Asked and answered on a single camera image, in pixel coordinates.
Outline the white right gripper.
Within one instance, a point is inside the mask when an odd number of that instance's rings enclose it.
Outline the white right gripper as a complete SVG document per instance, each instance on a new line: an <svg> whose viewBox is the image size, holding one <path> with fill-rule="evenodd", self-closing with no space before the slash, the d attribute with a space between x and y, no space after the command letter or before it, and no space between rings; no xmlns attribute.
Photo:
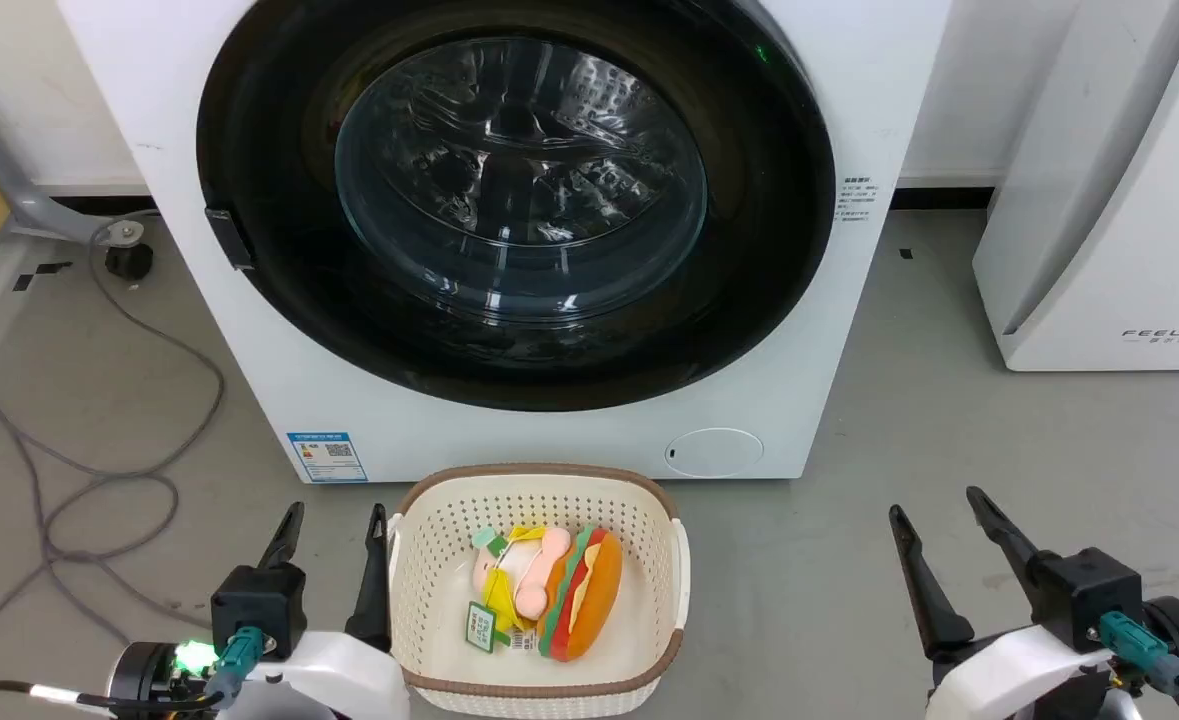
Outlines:
<svg viewBox="0 0 1179 720"><path fill-rule="evenodd" d="M1038 592L1034 573L1041 550L979 487L967 487L967 502L979 528L995 543L1023 592ZM889 523L918 639L928 660L955 660L974 641L969 620L954 609L923 555L923 543L901 506ZM927 704L928 719L1005 719L1019 714L1084 666L1113 658L1101 647L1081 653L1042 626L1009 632L949 671Z"/></svg>

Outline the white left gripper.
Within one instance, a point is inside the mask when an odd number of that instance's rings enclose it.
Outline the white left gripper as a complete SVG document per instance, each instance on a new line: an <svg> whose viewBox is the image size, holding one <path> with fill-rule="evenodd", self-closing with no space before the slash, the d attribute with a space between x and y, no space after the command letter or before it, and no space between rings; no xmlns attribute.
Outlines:
<svg viewBox="0 0 1179 720"><path fill-rule="evenodd" d="M305 502L288 506L257 568L279 568L294 557L304 511ZM391 600L382 503L373 506L364 548L345 633L307 632L286 660L257 665L237 696L238 719L409 719L402 667L387 653Z"/></svg>

